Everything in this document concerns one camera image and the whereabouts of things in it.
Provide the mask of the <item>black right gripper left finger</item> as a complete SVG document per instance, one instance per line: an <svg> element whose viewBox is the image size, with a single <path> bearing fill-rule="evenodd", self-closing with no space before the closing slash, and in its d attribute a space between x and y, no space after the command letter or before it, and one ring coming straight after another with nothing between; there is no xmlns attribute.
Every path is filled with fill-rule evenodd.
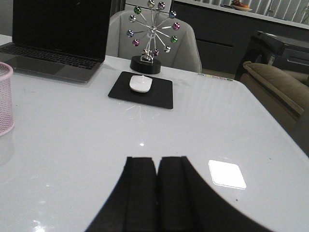
<svg viewBox="0 0 309 232"><path fill-rule="evenodd" d="M156 170L151 158L128 157L124 169L87 232L155 232Z"/></svg>

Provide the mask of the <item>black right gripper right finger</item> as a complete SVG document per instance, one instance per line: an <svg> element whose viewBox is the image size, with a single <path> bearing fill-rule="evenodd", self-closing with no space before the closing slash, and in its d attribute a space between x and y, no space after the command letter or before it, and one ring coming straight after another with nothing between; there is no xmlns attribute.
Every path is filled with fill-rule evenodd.
<svg viewBox="0 0 309 232"><path fill-rule="evenodd" d="M189 159L163 157L158 176L158 229L161 232L267 232L220 197Z"/></svg>

